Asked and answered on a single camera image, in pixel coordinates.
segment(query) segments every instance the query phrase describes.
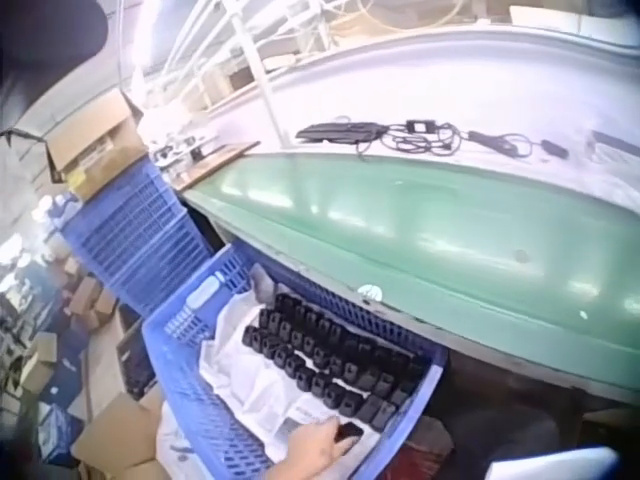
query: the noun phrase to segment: blue crate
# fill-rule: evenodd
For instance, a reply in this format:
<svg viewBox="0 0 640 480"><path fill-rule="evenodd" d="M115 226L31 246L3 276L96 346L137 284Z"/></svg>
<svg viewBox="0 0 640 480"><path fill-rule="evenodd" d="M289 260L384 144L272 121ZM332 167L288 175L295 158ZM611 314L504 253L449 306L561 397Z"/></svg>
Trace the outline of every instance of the blue crate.
<svg viewBox="0 0 640 480"><path fill-rule="evenodd" d="M38 426L42 461L59 467L77 467L79 462L71 455L71 445L83 428L82 420L53 405Z"/></svg>
<svg viewBox="0 0 640 480"><path fill-rule="evenodd" d="M82 391L82 366L80 358L58 348L58 360L53 375L42 389L38 399L47 405L67 409Z"/></svg>
<svg viewBox="0 0 640 480"><path fill-rule="evenodd" d="M60 233L84 266L108 283L184 212L145 156L85 203Z"/></svg>
<svg viewBox="0 0 640 480"><path fill-rule="evenodd" d="M140 249L133 261L106 285L146 318L209 258L209 246L184 213Z"/></svg>
<svg viewBox="0 0 640 480"><path fill-rule="evenodd" d="M272 278L308 301L358 328L431 359L418 390L389 423L380 442L353 476L359 480L376 478L420 418L442 374L446 349L348 302L241 242L227 246L208 261L142 327L158 381L180 427L215 478L257 478L259 472L271 465L261 442L235 419L200 377L200 343L215 331L185 306L187 297L206 278L215 275L221 280L214 294L219 313L234 294L249 289L248 269L256 262Z"/></svg>

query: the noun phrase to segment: black electronic component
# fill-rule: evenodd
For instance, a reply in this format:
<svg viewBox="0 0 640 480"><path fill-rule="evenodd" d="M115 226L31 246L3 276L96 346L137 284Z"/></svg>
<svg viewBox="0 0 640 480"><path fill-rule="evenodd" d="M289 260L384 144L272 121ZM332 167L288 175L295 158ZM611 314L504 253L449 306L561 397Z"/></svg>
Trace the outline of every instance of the black electronic component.
<svg viewBox="0 0 640 480"><path fill-rule="evenodd" d="M346 390L344 387L341 387L337 383L332 383L325 389L322 403L324 403L327 408L335 410L340 407L345 393Z"/></svg>
<svg viewBox="0 0 640 480"><path fill-rule="evenodd" d="M251 348L256 353L262 353L262 337L266 335L264 330L257 329L251 334Z"/></svg>
<svg viewBox="0 0 640 480"><path fill-rule="evenodd" d="M293 349L291 348L291 346L280 344L273 357L273 363L276 365L276 367L284 369L287 358L289 358L291 354L293 354Z"/></svg>
<svg viewBox="0 0 640 480"><path fill-rule="evenodd" d="M313 350L316 348L316 340L311 335L304 336L304 342L302 342L302 352L309 358L313 357Z"/></svg>
<svg viewBox="0 0 640 480"><path fill-rule="evenodd" d="M253 325L249 325L242 333L242 344L245 347L251 347L251 335L257 330Z"/></svg>
<svg viewBox="0 0 640 480"><path fill-rule="evenodd" d="M353 362L347 362L344 366L344 375L342 379L348 385L355 385L358 382L358 376L360 375L360 368Z"/></svg>
<svg viewBox="0 0 640 480"><path fill-rule="evenodd" d="M301 392L310 392L311 391L311 382L313 381L313 376L316 372L309 367L300 367L296 371L296 387Z"/></svg>
<svg viewBox="0 0 640 480"><path fill-rule="evenodd" d="M408 380L420 381L427 370L428 362L424 358L413 357L407 370L404 374L404 378Z"/></svg>
<svg viewBox="0 0 640 480"><path fill-rule="evenodd" d="M329 346L336 348L340 345L342 340L342 334L344 333L344 327L334 323L329 329L329 338L327 339Z"/></svg>
<svg viewBox="0 0 640 480"><path fill-rule="evenodd" d="M260 314L258 315L258 326L264 330L269 326L269 317L273 313L273 310L269 310L268 308L263 308L260 310Z"/></svg>
<svg viewBox="0 0 640 480"><path fill-rule="evenodd" d="M370 338L360 337L358 339L358 361L362 365L368 365L371 361L376 343Z"/></svg>
<svg viewBox="0 0 640 480"><path fill-rule="evenodd" d="M407 120L407 133L434 135L438 131L435 120Z"/></svg>
<svg viewBox="0 0 640 480"><path fill-rule="evenodd" d="M319 322L320 317L318 314L313 310L309 310L304 317L304 325L308 335L317 335Z"/></svg>
<svg viewBox="0 0 640 480"><path fill-rule="evenodd" d="M331 327L333 326L333 322L327 317L320 317L318 321L318 339L321 342L325 342L329 340L329 332L331 331Z"/></svg>
<svg viewBox="0 0 640 480"><path fill-rule="evenodd" d="M288 342L291 340L291 322L287 322L286 320L280 324L280 330L278 331L278 336L283 342Z"/></svg>
<svg viewBox="0 0 640 480"><path fill-rule="evenodd" d="M329 351L323 347L313 349L313 364L318 370L324 370L329 366Z"/></svg>
<svg viewBox="0 0 640 480"><path fill-rule="evenodd" d="M373 387L373 394L380 398L387 398L393 390L393 384L396 379L389 373L383 373L378 379L378 383Z"/></svg>
<svg viewBox="0 0 640 480"><path fill-rule="evenodd" d="M364 397L357 392L345 393L338 413L343 417L353 417L364 403Z"/></svg>
<svg viewBox="0 0 640 480"><path fill-rule="evenodd" d="M407 367L409 366L410 358L408 355L394 351L391 355L391 363L389 364L388 370L398 377L402 377L407 372Z"/></svg>
<svg viewBox="0 0 640 480"><path fill-rule="evenodd" d="M307 315L307 307L305 305L297 305L294 308L293 324L300 328L304 328L304 318Z"/></svg>
<svg viewBox="0 0 640 480"><path fill-rule="evenodd" d="M291 332L291 346L296 350L302 350L302 344L304 343L304 333L300 330L294 330Z"/></svg>
<svg viewBox="0 0 640 480"><path fill-rule="evenodd" d="M373 428L376 432L381 433L397 410L397 407L392 403L383 401L380 409L378 410L378 413L370 424L371 428Z"/></svg>
<svg viewBox="0 0 640 480"><path fill-rule="evenodd" d="M264 355L267 360L273 360L273 357L276 354L276 350L280 345L282 345L282 341L274 335L263 337L262 355Z"/></svg>
<svg viewBox="0 0 640 480"><path fill-rule="evenodd" d="M377 346L373 351L373 363L380 368L380 370L386 370L391 364L391 357L393 356L393 350L383 346Z"/></svg>
<svg viewBox="0 0 640 480"><path fill-rule="evenodd" d="M267 326L267 330L272 335L278 335L278 331L280 330L280 323L282 322L282 315L274 312L269 316L269 325Z"/></svg>
<svg viewBox="0 0 640 480"><path fill-rule="evenodd" d="M553 157L557 157L562 160L569 158L569 150L561 147L557 143L550 142L549 140L542 140L540 142L540 148Z"/></svg>
<svg viewBox="0 0 640 480"><path fill-rule="evenodd" d="M364 430L362 430L359 426L357 426L353 422L343 423L338 427L338 431L336 432L336 436L333 439L335 443L339 443L345 438L357 437L360 438L364 435Z"/></svg>
<svg viewBox="0 0 640 480"><path fill-rule="evenodd" d="M358 335L345 332L342 336L342 356L346 360L356 360L358 358Z"/></svg>
<svg viewBox="0 0 640 480"><path fill-rule="evenodd" d="M363 392L371 392L373 391L373 387L375 387L376 383L380 379L380 375L382 372L378 367L371 366L369 367L356 383L356 388L358 390L362 390Z"/></svg>
<svg viewBox="0 0 640 480"><path fill-rule="evenodd" d="M336 378L342 378L344 374L344 361L339 355L331 355L329 359L329 373Z"/></svg>
<svg viewBox="0 0 640 480"><path fill-rule="evenodd" d="M324 398L325 390L331 385L331 376L326 373L316 373L311 382L311 393L314 397Z"/></svg>
<svg viewBox="0 0 640 480"><path fill-rule="evenodd" d="M364 423L371 423L384 401L375 395L369 395L358 411L356 418Z"/></svg>
<svg viewBox="0 0 640 480"><path fill-rule="evenodd" d="M394 390L391 394L391 398L389 401L393 403L398 408L402 406L402 404L411 396L411 394L415 391L417 387L417 383L411 380L403 380L398 385L398 388Z"/></svg>
<svg viewBox="0 0 640 480"><path fill-rule="evenodd" d="M289 378L295 378L296 372L304 367L304 359L297 354L292 354L284 364L284 373L287 374Z"/></svg>

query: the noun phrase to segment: brown cardboard box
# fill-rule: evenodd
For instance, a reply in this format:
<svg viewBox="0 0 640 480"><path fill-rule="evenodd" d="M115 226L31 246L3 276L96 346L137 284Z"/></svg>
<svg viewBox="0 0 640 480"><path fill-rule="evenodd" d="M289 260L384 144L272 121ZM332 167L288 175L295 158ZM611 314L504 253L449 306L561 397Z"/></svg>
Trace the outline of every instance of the brown cardboard box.
<svg viewBox="0 0 640 480"><path fill-rule="evenodd" d="M171 480L160 462L153 460L128 468L116 477L116 480Z"/></svg>
<svg viewBox="0 0 640 480"><path fill-rule="evenodd" d="M147 152L139 109L118 89L86 105L47 139L48 155L69 189L88 200Z"/></svg>
<svg viewBox="0 0 640 480"><path fill-rule="evenodd" d="M78 289L73 294L69 303L69 310L74 315L84 315L100 296L102 285L93 277L85 277L80 282Z"/></svg>
<svg viewBox="0 0 640 480"><path fill-rule="evenodd" d="M98 317L98 322L101 325L104 325L111 320L117 301L116 297L108 289L102 289L102 293L100 293L98 300L96 300L96 303L93 306L93 310Z"/></svg>
<svg viewBox="0 0 640 480"><path fill-rule="evenodd" d="M85 427L71 453L87 465L117 476L155 459L157 429L157 420L149 410L126 393L119 393Z"/></svg>
<svg viewBox="0 0 640 480"><path fill-rule="evenodd" d="M24 355L20 385L25 390L39 394L51 379L58 355L55 333L39 332Z"/></svg>

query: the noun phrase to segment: wooden board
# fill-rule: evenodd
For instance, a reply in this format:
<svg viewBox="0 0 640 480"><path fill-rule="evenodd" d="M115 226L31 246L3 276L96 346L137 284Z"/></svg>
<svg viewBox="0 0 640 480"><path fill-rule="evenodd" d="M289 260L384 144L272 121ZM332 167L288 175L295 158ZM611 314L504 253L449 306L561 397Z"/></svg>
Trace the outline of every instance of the wooden board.
<svg viewBox="0 0 640 480"><path fill-rule="evenodd" d="M232 143L216 150L204 160L193 165L186 172L178 175L171 181L171 186L178 192L184 192L187 188L201 182L225 165L242 157L260 142Z"/></svg>

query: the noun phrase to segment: human hand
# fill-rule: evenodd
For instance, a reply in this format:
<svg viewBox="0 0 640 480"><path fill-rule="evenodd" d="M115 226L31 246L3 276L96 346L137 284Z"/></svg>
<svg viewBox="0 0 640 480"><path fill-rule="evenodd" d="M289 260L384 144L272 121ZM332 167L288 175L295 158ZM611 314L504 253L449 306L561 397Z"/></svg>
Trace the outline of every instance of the human hand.
<svg viewBox="0 0 640 480"><path fill-rule="evenodd" d="M298 427L289 437L287 458L267 472L267 479L308 480L329 468L359 440L350 437L334 443L339 426L338 417L329 417Z"/></svg>

